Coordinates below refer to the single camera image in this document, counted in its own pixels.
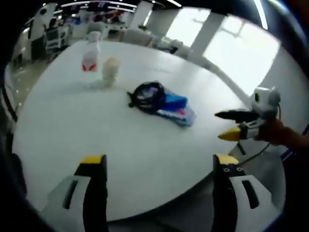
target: table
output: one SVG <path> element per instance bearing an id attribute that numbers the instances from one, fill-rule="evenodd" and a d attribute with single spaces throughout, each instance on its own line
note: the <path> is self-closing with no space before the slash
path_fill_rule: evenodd
<path id="1" fill-rule="evenodd" d="M 86 155 L 107 154 L 108 221 L 155 209 L 188 191 L 212 171 L 212 155 L 234 142 L 217 135 L 234 122 L 214 117 L 243 103 L 211 72 L 171 54 L 146 47 L 100 42 L 100 59 L 120 59 L 117 86 L 89 89 L 100 73 L 85 76 L 85 42 L 76 42 L 42 74 L 29 93 L 14 134 L 13 152 L 23 163 L 27 198 L 38 210 L 47 194 L 72 175 Z M 126 91 L 160 81 L 187 96 L 195 124 L 169 120 L 128 107 Z"/>

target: human hand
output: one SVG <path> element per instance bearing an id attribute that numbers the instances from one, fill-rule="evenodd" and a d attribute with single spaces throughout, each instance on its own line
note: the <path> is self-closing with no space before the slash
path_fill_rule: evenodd
<path id="1" fill-rule="evenodd" d="M 259 134 L 254 139 L 270 142 L 273 145 L 284 145 L 286 138 L 286 127 L 279 119 L 274 119 L 260 126 Z"/>

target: desk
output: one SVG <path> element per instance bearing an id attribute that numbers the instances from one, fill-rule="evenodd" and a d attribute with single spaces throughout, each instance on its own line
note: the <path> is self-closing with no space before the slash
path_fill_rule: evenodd
<path id="1" fill-rule="evenodd" d="M 236 143 L 217 135 L 234 122 L 214 117 L 243 103 L 211 72 L 146 47 L 100 42 L 100 58 L 121 60 L 117 87 L 85 88 L 85 42 L 60 54 L 28 95 L 16 125 L 13 152 L 23 163 L 28 200 L 42 210 L 47 194 L 72 175 L 86 155 L 107 154 L 108 221 L 155 209 L 188 191 L 212 171 L 212 155 Z M 160 81 L 187 96 L 195 124 L 175 123 L 128 107 L 126 91 Z"/>

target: white round table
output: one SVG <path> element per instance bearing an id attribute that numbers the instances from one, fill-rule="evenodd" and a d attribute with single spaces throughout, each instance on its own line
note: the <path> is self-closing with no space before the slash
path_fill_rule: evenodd
<path id="1" fill-rule="evenodd" d="M 17 122 L 13 152 L 36 209 L 83 157 L 107 154 L 108 221 L 145 213 L 188 191 L 212 171 L 213 154 L 236 145 L 217 138 L 234 122 L 214 113 L 244 106 L 216 75 L 161 51 L 100 42 L 102 62 L 110 56 L 121 61 L 117 87 L 89 89 L 81 68 L 84 46 L 75 43 L 46 69 Z M 154 80 L 188 97 L 197 115 L 192 127 L 128 107 L 126 91 Z"/>

